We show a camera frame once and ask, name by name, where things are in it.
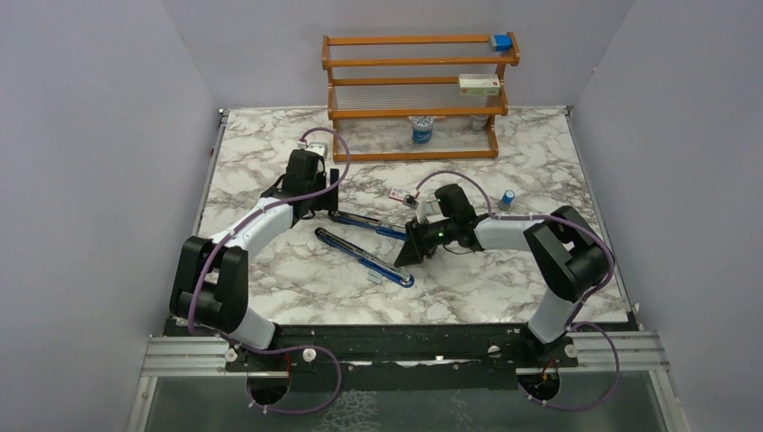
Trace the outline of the blue stapler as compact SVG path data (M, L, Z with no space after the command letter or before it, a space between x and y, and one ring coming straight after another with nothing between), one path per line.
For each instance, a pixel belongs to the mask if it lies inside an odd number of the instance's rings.
M335 224L369 230L377 237L399 241L406 239L405 228L390 222L339 210L328 213L328 217ZM402 288L411 288L415 284L415 277L412 273L403 268L396 267L384 255L380 256L377 246L371 247L369 241L362 240L358 243L357 237L342 236L323 227L315 228L314 235L324 244L347 254L369 272L377 272L383 279L389 282L395 283Z

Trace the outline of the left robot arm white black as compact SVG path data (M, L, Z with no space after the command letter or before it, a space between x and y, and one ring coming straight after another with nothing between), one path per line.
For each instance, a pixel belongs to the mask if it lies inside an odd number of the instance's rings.
M249 264L298 221L334 210L338 179L338 169L326 169L324 151L295 149L284 174L244 217L211 238L191 236L183 243L170 313L248 346L248 356L259 368L276 367L283 346L274 339L277 325L248 306Z

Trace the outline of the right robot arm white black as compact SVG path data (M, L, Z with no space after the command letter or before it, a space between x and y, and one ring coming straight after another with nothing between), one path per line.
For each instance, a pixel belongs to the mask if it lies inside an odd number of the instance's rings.
M529 365L543 365L554 356L554 343L565 335L584 295L609 276L614 264L611 253L570 206L531 220L499 220L478 214L457 184L437 189L435 202L443 219L407 222L406 239L394 265L419 265L451 243L473 252L531 253L547 289L520 332L519 354Z

